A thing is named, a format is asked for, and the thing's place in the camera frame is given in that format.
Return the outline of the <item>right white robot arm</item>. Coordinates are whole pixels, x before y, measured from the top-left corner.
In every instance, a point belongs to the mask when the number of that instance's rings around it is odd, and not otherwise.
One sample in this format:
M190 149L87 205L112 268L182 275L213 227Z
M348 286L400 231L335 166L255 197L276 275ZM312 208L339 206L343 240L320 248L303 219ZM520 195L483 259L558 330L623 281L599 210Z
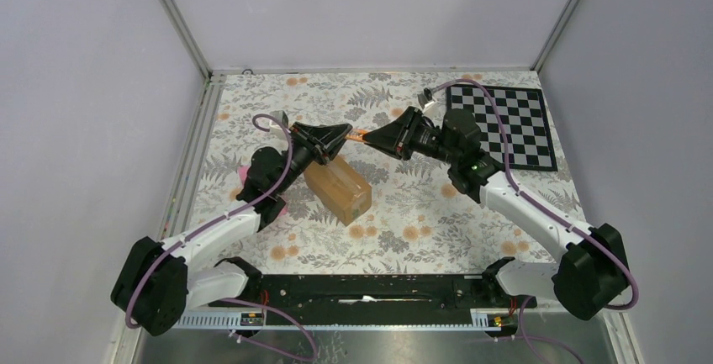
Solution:
M409 107L393 122L362 134L375 150L407 161L414 153L449 164L452 186L475 203L501 214L545 248L551 263L502 258L483 273L483 298L495 307L513 297L558 301L581 320L602 309L626 310L639 299L621 234L609 224L573 221L532 196L510 169L481 147L482 132L472 113L446 112L436 126Z

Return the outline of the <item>brown cardboard express box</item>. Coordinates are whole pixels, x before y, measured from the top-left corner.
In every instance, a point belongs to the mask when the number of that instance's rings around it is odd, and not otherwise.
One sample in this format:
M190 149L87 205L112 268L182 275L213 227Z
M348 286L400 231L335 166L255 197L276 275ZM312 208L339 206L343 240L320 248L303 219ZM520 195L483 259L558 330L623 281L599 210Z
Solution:
M309 189L344 225L372 206L372 187L342 156L326 165L311 163L304 171Z

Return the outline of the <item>orange black utility knife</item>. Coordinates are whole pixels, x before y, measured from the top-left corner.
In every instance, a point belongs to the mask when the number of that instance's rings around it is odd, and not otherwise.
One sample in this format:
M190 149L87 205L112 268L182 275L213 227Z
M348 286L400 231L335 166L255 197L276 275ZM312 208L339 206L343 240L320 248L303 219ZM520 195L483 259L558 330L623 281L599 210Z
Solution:
M356 141L359 143L365 143L364 135L368 133L366 129L352 129L345 138L350 141Z

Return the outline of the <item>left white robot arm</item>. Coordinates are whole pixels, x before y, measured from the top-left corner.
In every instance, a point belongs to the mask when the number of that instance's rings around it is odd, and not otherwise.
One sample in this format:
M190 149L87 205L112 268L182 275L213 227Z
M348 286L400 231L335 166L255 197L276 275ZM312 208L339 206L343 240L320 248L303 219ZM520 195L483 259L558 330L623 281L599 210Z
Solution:
M264 146L252 154L242 189L227 212L162 241L144 237L133 244L110 293L129 328L161 335L186 309L223 298L242 306L258 300L261 284L243 266L231 260L211 268L206 264L275 221L286 207L283 193L310 164L333 161L352 130L350 124L275 125L288 148Z

